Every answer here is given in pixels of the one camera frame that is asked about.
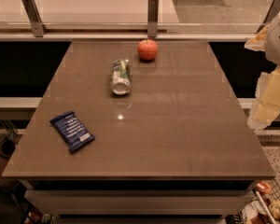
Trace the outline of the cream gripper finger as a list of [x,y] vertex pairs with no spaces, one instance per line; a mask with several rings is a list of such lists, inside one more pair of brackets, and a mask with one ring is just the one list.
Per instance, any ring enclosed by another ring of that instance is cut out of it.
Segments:
[[266,50],[266,39],[270,25],[263,27],[253,38],[245,42],[245,48],[253,51]]
[[271,73],[260,74],[255,96],[247,124],[253,130],[263,130],[280,115],[280,65]]

